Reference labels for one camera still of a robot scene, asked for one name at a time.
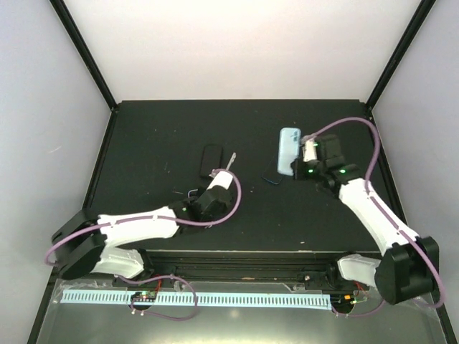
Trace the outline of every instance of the light blue phone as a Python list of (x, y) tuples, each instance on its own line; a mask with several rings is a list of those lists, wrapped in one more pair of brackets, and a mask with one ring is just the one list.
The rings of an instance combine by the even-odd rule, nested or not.
[(285, 176), (293, 176), (290, 164), (300, 154), (301, 130), (283, 128), (279, 136), (278, 172)]

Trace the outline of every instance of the red wire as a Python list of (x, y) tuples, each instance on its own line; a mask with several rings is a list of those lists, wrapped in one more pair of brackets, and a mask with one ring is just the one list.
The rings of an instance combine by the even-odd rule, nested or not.
[(158, 292), (159, 288), (161, 288), (161, 280), (160, 279), (158, 280), (158, 285), (156, 285), (155, 292)]
[(361, 290), (362, 292), (364, 292), (364, 294), (365, 294), (366, 296), (368, 296), (368, 293), (367, 293), (366, 290), (360, 285), (360, 283), (355, 282), (355, 284), (356, 284), (357, 288), (359, 288), (359, 290)]

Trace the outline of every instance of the black table surface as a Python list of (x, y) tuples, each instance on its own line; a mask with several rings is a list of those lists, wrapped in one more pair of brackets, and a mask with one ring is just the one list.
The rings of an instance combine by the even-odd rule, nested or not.
[[(154, 239), (133, 247), (152, 250), (365, 252), (377, 246), (357, 217), (313, 182), (285, 177), (279, 186), (261, 178), (278, 150), (279, 132), (302, 134), (350, 116), (364, 117), (358, 100), (165, 100), (122, 102), (96, 181), (91, 209), (99, 214), (150, 211), (186, 197), (201, 185), (206, 144), (224, 147), (223, 165), (242, 184), (242, 202), (226, 223), (205, 232)], [(345, 123), (340, 137), (348, 163), (362, 173), (373, 151), (368, 128)], [(372, 183), (387, 202), (381, 171)]]

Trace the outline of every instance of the white wall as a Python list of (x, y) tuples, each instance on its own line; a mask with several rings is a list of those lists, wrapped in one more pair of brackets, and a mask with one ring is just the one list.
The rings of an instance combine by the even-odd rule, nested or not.
[(66, 0), (115, 99), (366, 101), (420, 0)]
[(459, 2), (441, 0), (374, 111), (410, 225), (440, 245), (459, 335)]
[(0, 23), (0, 342), (25, 343), (109, 110), (49, 1), (0, 1)]

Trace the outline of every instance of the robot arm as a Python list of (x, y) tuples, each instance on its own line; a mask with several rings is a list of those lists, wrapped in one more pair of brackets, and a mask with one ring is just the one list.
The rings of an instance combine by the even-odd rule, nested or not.
[(435, 279), (426, 264), (399, 233), (403, 230), (425, 251), (438, 269), (439, 249), (431, 237), (420, 238), (381, 200), (355, 165), (346, 165), (335, 135), (307, 138), (292, 163), (296, 180), (321, 182), (359, 218), (377, 243), (382, 259), (350, 254), (337, 261), (345, 280), (371, 285), (390, 304), (432, 292)]
[(221, 216), (231, 205), (231, 182), (231, 174), (221, 171), (199, 196), (144, 213), (113, 216), (97, 215), (87, 209), (80, 211), (52, 236), (53, 244), (86, 227), (102, 227), (56, 249), (59, 276), (65, 280), (90, 273), (119, 274), (129, 279), (150, 277), (153, 265), (146, 252), (119, 246), (201, 231), (202, 228), (180, 225), (174, 219), (199, 222)]

